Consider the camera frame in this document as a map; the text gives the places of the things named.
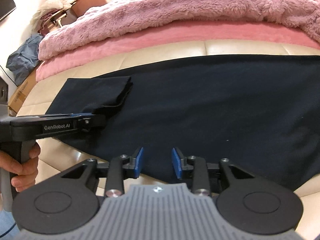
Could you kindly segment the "person left hand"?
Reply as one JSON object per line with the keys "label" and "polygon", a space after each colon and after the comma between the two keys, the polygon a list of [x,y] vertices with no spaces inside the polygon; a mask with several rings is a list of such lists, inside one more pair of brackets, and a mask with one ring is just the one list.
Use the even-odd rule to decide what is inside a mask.
{"label": "person left hand", "polygon": [[16,174],[16,176],[11,179],[11,185],[17,192],[22,192],[35,185],[35,179],[38,175],[37,167],[40,153],[41,148],[38,143],[35,143],[29,151],[30,159],[20,164],[7,153],[1,151],[1,168]]}

